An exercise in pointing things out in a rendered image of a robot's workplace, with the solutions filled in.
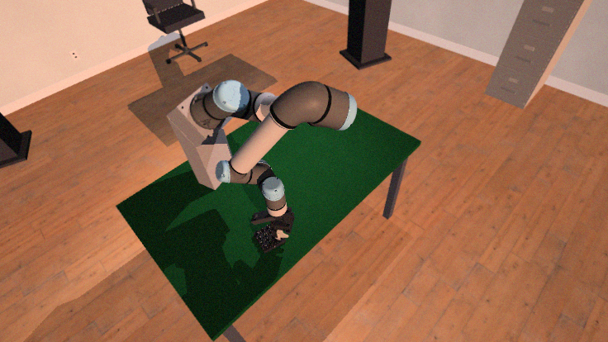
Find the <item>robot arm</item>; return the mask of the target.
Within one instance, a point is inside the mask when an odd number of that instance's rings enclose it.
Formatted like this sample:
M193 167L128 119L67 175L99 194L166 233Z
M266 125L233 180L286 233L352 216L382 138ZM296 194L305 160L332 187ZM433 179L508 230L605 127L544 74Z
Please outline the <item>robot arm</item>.
M199 93L189 107L192 119L208 130L221 126L228 116L260 123L229 161L219 161L216 166L220 182L258 185L267 210L253 214L254 225L275 221L271 216L281 216L287 210L283 182L262 159L268 151L303 122L343 131L357 114L352 95L316 81L299 83L277 97L227 80L209 93Z

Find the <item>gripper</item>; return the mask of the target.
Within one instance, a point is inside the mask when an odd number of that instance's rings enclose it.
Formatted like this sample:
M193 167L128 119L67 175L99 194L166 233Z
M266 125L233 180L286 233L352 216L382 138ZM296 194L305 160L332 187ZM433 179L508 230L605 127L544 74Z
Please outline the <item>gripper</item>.
M287 234L291 234L292 225L295 220L294 212L291 212L291 211L292 211L292 208L287 207L286 212L281 216L271 216L269 214L272 218L276 219L275 221L271 221L270 228L272 231L272 236L274 238L276 238L277 240L281 240L281 238L287 238L287 237L289 237ZM282 218L279 218L279 217L282 217ZM283 228L278 228L278 227L283 227L285 230ZM285 233L287 233L287 234L284 234L283 231L285 231Z

